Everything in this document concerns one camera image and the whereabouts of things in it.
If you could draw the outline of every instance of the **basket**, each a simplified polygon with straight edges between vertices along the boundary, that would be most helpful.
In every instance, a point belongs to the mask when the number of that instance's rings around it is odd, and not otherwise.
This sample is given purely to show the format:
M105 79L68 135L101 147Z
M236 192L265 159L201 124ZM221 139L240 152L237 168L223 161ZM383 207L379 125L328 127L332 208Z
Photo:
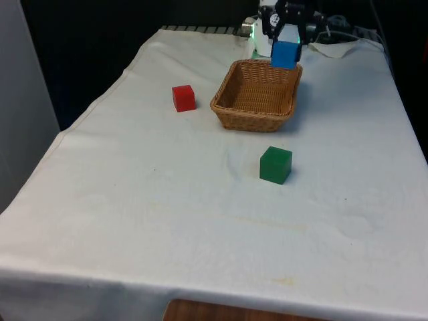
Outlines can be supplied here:
M293 116L303 68L273 68L266 60L239 60L230 67L211 109L226 129L275 132Z

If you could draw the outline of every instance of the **white cloth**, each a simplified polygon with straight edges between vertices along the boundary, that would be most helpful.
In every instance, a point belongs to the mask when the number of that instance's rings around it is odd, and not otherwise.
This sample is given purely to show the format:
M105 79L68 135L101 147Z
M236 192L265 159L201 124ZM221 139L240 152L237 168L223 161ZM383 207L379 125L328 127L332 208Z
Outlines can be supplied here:
M346 43L335 43L332 45L324 45L323 43L312 42L309 43L308 47L319 51L321 54L330 58L343 58L348 52L355 48L359 43L369 43L380 50L383 50L383 46L380 43L369 39L360 39L357 41L346 42Z
M159 31L57 137L0 215L6 321L161 320L173 298L428 320L428 169L383 52L304 50L296 114L262 134L209 107L244 49ZM284 185L258 177L269 146L294 153Z

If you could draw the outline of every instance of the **red cube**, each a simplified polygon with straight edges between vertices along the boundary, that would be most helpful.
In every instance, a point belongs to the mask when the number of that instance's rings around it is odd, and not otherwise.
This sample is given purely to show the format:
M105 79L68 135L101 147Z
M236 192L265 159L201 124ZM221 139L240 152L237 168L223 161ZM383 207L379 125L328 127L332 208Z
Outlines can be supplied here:
M196 109L195 93L190 85L173 87L173 98L177 112Z

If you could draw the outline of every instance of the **wooden floor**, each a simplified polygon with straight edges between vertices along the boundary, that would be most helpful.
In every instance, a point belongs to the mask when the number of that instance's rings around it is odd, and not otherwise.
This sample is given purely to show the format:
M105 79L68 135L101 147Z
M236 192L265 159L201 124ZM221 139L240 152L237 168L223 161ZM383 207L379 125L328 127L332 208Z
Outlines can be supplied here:
M163 321L320 321L231 306L220 306L186 300L173 300L167 306Z

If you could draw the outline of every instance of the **cube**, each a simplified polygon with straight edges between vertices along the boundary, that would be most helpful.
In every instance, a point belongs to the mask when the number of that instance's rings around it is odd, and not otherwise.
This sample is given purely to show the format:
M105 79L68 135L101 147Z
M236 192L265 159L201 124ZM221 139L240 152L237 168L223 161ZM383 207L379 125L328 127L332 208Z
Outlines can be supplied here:
M299 44L277 41L272 51L272 67L294 69L298 57Z
M260 178L282 185L291 172L292 157L288 150L269 147L260 158Z
M173 87L173 99L177 112L196 109L195 93L190 85Z

